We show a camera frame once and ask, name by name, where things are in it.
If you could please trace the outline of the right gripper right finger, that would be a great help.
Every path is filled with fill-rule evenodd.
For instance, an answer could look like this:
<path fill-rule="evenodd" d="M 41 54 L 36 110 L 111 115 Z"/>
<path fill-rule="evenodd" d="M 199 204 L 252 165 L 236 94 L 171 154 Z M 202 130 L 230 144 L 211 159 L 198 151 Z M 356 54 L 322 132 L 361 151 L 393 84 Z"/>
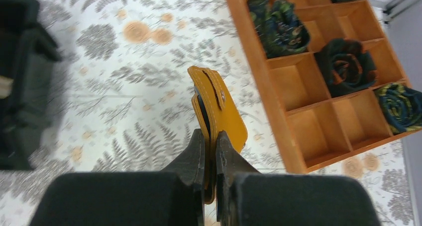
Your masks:
<path fill-rule="evenodd" d="M 244 205 L 244 183 L 258 174 L 232 145 L 227 132 L 221 131 L 216 140 L 216 218 L 222 226 L 240 226 Z"/>

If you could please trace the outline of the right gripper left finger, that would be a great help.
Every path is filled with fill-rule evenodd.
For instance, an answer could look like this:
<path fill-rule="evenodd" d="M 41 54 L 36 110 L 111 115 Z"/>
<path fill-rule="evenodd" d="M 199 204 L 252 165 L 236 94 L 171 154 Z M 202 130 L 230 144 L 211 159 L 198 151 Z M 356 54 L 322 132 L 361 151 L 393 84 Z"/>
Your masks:
<path fill-rule="evenodd" d="M 204 225 L 205 140 L 200 129 L 193 131 L 188 146 L 165 168 L 175 173 L 189 188 L 192 201 L 190 209 L 195 215 L 196 226 Z"/>

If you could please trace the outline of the yellow leather card holder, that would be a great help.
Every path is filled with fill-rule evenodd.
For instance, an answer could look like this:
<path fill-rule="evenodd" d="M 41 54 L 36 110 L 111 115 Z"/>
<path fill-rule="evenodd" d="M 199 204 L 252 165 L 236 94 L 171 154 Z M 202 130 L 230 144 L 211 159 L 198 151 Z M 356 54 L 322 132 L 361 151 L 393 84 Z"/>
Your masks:
<path fill-rule="evenodd" d="M 225 131 L 233 148 L 240 153 L 248 139 L 247 128 L 222 78 L 215 70 L 191 66 L 195 94 L 191 99 L 205 139 L 205 203 L 215 199 L 217 137 Z"/>

